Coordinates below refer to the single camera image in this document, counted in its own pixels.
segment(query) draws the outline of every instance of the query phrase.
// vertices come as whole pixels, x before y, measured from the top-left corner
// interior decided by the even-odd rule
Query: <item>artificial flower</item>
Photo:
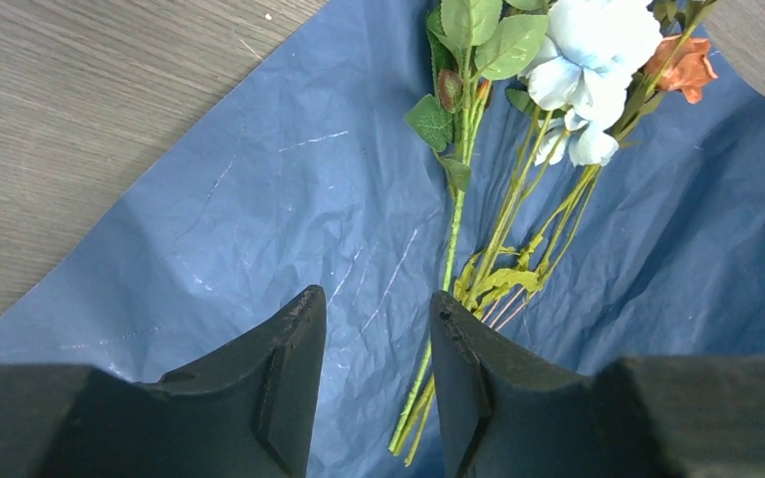
[[[550,164],[557,164],[569,152],[570,160],[576,166],[605,166],[619,148],[616,139],[571,109],[563,119],[550,121],[548,131],[535,154],[535,165],[543,164],[548,156]]]
[[[571,105],[601,127],[617,120],[632,74],[661,43],[649,3],[558,0],[549,12],[547,38],[523,72],[532,100],[548,111]]]
[[[702,100],[702,87],[717,79],[708,61],[711,42],[707,38],[688,38],[676,52],[680,40],[681,35],[663,39],[643,71],[655,76],[663,69],[656,86],[667,92],[681,90],[687,102],[695,105]]]

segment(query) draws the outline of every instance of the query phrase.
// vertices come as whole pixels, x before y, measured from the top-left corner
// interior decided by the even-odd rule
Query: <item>wood grain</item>
[[[726,2],[715,39],[765,92],[765,10]],[[0,314],[323,3],[0,0]]]

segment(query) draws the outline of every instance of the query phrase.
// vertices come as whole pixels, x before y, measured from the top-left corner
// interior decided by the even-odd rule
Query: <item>black plastic part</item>
[[[303,477],[324,292],[158,383],[79,365],[0,365],[0,477]]]
[[[765,357],[548,363],[437,293],[430,317],[450,477],[765,477]]]

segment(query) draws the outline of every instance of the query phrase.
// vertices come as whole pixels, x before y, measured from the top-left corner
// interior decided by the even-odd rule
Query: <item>green leaf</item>
[[[523,287],[530,293],[544,288],[537,272],[519,271],[508,267],[500,268],[479,284],[480,290],[485,291],[479,300],[479,307],[488,306],[502,299],[516,286]]]
[[[462,275],[453,282],[453,296],[457,301],[462,302],[465,300],[467,291],[470,290],[471,282],[473,282],[473,273],[476,269],[476,262],[479,261],[479,257],[482,256],[481,252],[477,252],[464,265]]]
[[[441,29],[441,12],[438,7],[426,16],[426,38],[429,40],[429,60],[432,66],[432,86],[438,95],[438,75],[441,70],[454,70],[456,62],[453,55],[438,40],[436,31]]]
[[[646,103],[643,104],[642,107],[637,111],[637,113],[645,117],[646,115],[649,115],[650,113],[654,112],[655,109],[658,108],[658,106],[661,104],[661,101],[666,96],[665,93],[656,93],[655,95],[652,95],[652,98],[649,99]]]
[[[667,19],[672,20],[675,18],[675,14],[678,12],[678,1],[677,0],[662,0],[661,3],[664,4],[664,9],[667,11]]]
[[[623,131],[628,131],[627,133],[623,134],[623,136],[628,136],[632,133],[632,131],[635,130],[636,127],[638,127],[638,123],[640,122],[640,115],[635,113],[631,117],[627,117],[627,123],[623,128],[621,128],[620,131],[611,131],[611,135],[617,135],[619,133],[623,133]]]
[[[684,26],[687,25],[687,18],[684,16],[684,12],[676,13],[675,21],[678,23],[678,29],[684,31]]]
[[[526,68],[547,37],[547,15],[515,15],[500,20],[494,35],[476,48],[474,63],[488,80],[501,81]]]
[[[542,0],[506,0],[509,5],[520,10],[538,10],[543,5]]]
[[[503,10],[503,0],[441,0],[444,35],[460,50],[487,42]]]
[[[710,13],[714,10],[713,8],[711,8],[711,5],[713,5],[713,3],[709,3],[707,6],[700,7],[699,12],[696,13],[696,15],[693,17],[692,23],[695,25],[698,25],[704,22],[705,18],[707,18],[708,15],[710,15]]]
[[[712,5],[714,2],[709,2],[707,5],[704,2],[696,2],[688,0],[687,6],[684,8],[684,28],[690,25],[699,25],[705,21],[705,17],[711,13],[714,9]]]
[[[454,60],[453,63],[458,64],[462,61],[462,50],[457,47],[444,35],[444,27],[441,25],[441,6],[437,6],[429,12],[426,16],[426,30],[429,32],[429,47],[433,47],[433,44],[438,50],[446,50],[447,54]],[[448,70],[454,70],[455,65],[453,63],[445,65]]]
[[[523,90],[509,88],[506,90],[506,98],[509,99],[509,103],[520,113],[529,117],[535,114],[535,102]]]
[[[646,103],[646,90],[639,88],[629,94],[629,100],[626,101],[626,107],[623,111],[623,118],[630,119],[638,114],[643,104]]]
[[[450,185],[460,191],[466,191],[470,184],[470,167],[450,157],[443,157],[441,165],[447,173],[447,181]]]
[[[464,85],[456,72],[443,69],[438,77],[438,98],[441,106],[450,113],[456,113]]]
[[[669,16],[665,3],[665,1],[658,0],[652,4],[652,16],[655,17],[655,20],[657,20],[661,25],[667,23],[667,18]]]
[[[442,152],[453,141],[453,115],[433,95],[423,97],[406,114],[406,122],[432,150]]]
[[[520,256],[517,259],[517,269],[519,271],[529,270],[529,260],[535,254],[535,250],[538,249],[538,246],[540,246],[542,242],[544,242],[544,236],[536,234],[532,237],[532,240],[529,241],[529,245],[520,251]]]

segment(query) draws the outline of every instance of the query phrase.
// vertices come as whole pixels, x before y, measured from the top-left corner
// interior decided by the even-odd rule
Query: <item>crease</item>
[[[355,342],[356,339],[361,337],[365,329],[368,328],[371,322],[373,322],[374,319],[377,317],[377,315],[380,313],[380,310],[383,308],[383,303],[385,302],[385,298],[388,296],[388,293],[391,291],[391,285],[394,283],[394,279],[397,277],[397,274],[399,274],[400,267],[403,265],[403,262],[405,262],[406,256],[408,255],[408,251],[411,248],[411,244],[414,242],[414,238],[416,236],[417,236],[417,229],[415,229],[414,232],[411,233],[411,238],[409,238],[409,241],[406,244],[406,248],[403,251],[403,255],[400,257],[400,260],[397,261],[397,265],[396,267],[394,267],[394,272],[391,274],[391,278],[388,279],[388,284],[385,286],[385,290],[382,291],[382,297],[380,298],[380,302],[377,304],[377,309],[374,311],[373,314],[371,314],[371,317],[368,318],[368,321],[365,322],[365,324],[359,330],[359,334],[357,335],[357,337],[353,339],[351,342]]]
[[[8,357],[13,356],[15,354],[26,354],[28,352],[42,352],[42,351],[76,351],[80,349],[86,349],[88,347],[95,347],[95,346],[106,346],[108,344],[111,344],[113,342],[123,341],[126,339],[134,339],[136,337],[140,336],[146,336],[148,334],[154,334],[159,331],[166,331],[168,330],[168,327],[160,327],[160,326],[154,326],[148,329],[141,329],[138,331],[133,331],[128,334],[124,334],[121,336],[113,337],[111,339],[103,339],[96,342],[86,342],[82,344],[73,344],[69,346],[56,346],[56,347],[37,347],[37,348],[29,348],[29,349],[14,349],[10,352],[4,352],[0,353],[0,357]]]
[[[320,142],[320,141],[323,141],[325,139],[331,139],[333,137],[343,136],[343,135],[345,135],[345,134],[347,134],[349,132],[350,131],[348,131],[348,130],[344,130],[344,131],[336,132],[336,133],[333,133],[333,134],[325,134],[325,135],[323,135],[321,137],[314,137],[312,139],[307,139],[305,141],[301,141],[301,142],[299,142],[297,144],[292,144],[291,146],[286,146],[286,147],[282,147],[280,149],[277,149],[277,152],[285,152],[285,151],[288,151],[289,149],[294,149],[296,147],[305,146],[305,145],[307,145],[307,144],[309,144],[311,142]]]
[[[359,298],[359,290],[362,289],[362,284],[365,282],[365,274],[368,271],[368,265],[371,263],[371,259],[374,258],[374,253],[377,251],[377,245],[380,244],[380,241],[377,241],[374,243],[374,247],[371,248],[371,255],[368,257],[368,262],[365,264],[365,267],[362,269],[362,274],[359,276],[359,284],[357,285],[357,292],[354,296],[354,301],[351,302],[351,307],[356,304],[356,300]]]
[[[336,299],[336,296],[339,295],[339,291],[342,290],[342,286],[345,285],[345,282],[348,280],[348,277],[351,275],[351,271],[354,268],[354,264],[356,264],[356,260],[359,258],[359,255],[362,254],[362,247],[359,248],[357,253],[354,255],[354,258],[351,260],[351,265],[348,266],[348,272],[345,273],[345,277],[342,278],[342,281],[336,286],[336,290],[333,291],[333,297],[330,298],[329,301],[327,301],[327,307],[330,307],[330,304],[333,303],[333,299]]]
[[[230,168],[233,167],[233,164],[236,163],[236,159],[239,157],[239,144],[242,142],[242,132],[244,131],[244,124],[241,128],[239,128],[239,137],[236,138],[236,152],[233,153],[233,158],[230,159],[230,163],[227,164],[227,167],[224,168],[224,171],[218,176],[218,179],[215,180],[215,182],[212,184],[212,188],[209,190],[209,193],[206,195],[206,199],[203,202],[203,206],[200,208],[200,213],[198,214],[198,217],[195,218],[195,221],[192,222],[192,225],[190,225],[185,231],[183,231],[182,234],[177,236],[176,239],[174,239],[174,245],[177,245],[177,241],[183,238],[186,234],[192,232],[192,229],[195,228],[195,226],[198,225],[201,218],[203,217],[204,212],[206,212],[207,206],[209,206],[209,201],[212,199],[213,194],[215,194],[215,190],[218,189],[218,184],[221,183],[221,180],[224,179],[224,176],[227,175],[227,172],[230,170]]]

